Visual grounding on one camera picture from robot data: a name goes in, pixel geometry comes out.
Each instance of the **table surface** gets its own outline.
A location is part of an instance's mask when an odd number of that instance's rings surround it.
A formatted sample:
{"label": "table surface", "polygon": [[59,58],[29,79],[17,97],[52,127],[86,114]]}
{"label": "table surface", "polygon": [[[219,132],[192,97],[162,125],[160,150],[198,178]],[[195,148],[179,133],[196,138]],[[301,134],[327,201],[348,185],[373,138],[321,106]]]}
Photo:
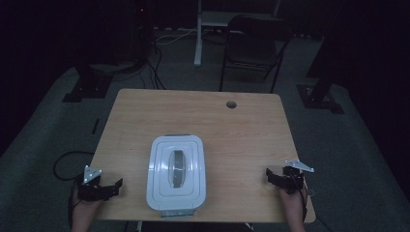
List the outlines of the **table surface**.
{"label": "table surface", "polygon": [[[226,103],[234,101],[236,108]],[[164,220],[146,202],[151,146],[166,134],[190,133],[204,145],[207,198],[180,221],[284,222],[277,174],[298,158],[280,97],[272,94],[124,89],[113,105],[91,166],[103,186],[120,178],[120,194],[102,204],[98,219]],[[306,222],[315,220],[311,200]]]}

